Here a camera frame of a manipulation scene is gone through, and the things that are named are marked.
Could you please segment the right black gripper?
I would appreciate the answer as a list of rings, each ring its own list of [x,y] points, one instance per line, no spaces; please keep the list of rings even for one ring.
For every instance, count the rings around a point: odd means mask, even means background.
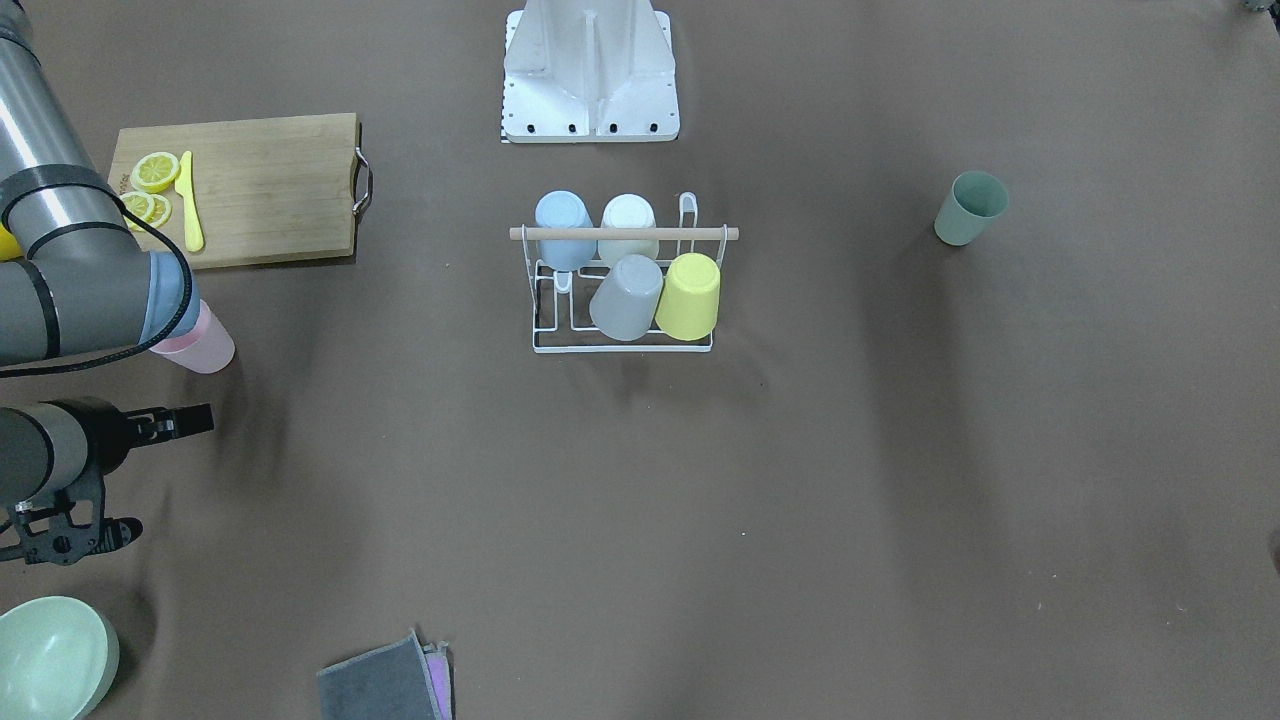
[[[133,448],[180,439],[215,429],[210,404],[145,407],[133,411],[106,405],[95,410],[95,436],[101,471],[115,471]]]

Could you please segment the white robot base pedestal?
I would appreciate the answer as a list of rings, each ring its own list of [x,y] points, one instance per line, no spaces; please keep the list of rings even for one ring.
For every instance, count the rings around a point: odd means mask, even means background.
[[[527,1],[504,22],[500,140],[659,143],[680,136],[672,22],[649,1]]]

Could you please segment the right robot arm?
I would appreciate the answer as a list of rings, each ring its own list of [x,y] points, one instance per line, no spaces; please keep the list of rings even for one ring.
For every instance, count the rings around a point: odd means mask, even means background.
[[[26,9],[3,4],[3,375],[79,372],[195,328],[200,293],[170,243],[143,251],[36,55]]]

